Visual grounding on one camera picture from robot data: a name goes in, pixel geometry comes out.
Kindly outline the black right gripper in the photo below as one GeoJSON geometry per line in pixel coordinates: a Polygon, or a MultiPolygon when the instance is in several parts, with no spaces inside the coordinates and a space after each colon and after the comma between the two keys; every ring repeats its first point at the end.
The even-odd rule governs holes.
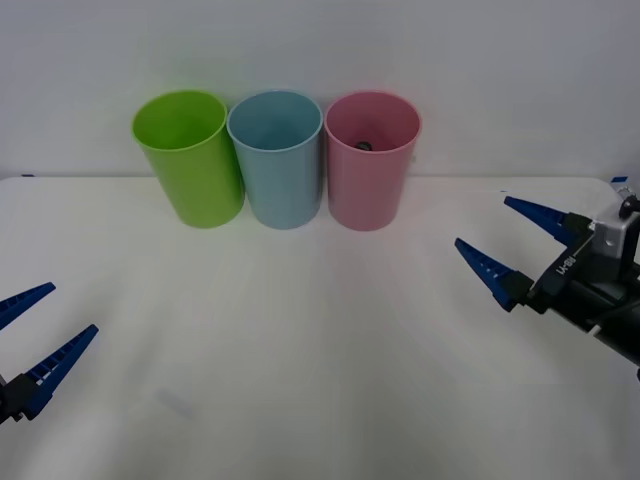
{"type": "Polygon", "coordinates": [[[551,309],[585,332],[639,332],[639,264],[635,261],[635,247],[625,247],[619,259],[606,257],[592,249],[590,218],[511,196],[504,199],[504,204],[566,246],[530,291],[532,280],[528,276],[460,238],[455,240],[457,251],[505,311],[525,305],[530,291],[530,307],[534,311],[544,313],[551,309]]]}

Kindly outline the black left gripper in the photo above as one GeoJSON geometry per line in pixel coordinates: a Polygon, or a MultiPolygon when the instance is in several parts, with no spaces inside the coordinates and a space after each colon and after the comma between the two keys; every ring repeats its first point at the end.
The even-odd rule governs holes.
{"type": "MultiPolygon", "coordinates": [[[[0,329],[56,289],[52,282],[31,288],[0,301],[0,329]]],[[[23,417],[33,420],[52,399],[55,390],[98,334],[96,325],[86,329],[40,363],[11,381],[1,378],[1,423],[23,417]]]]}

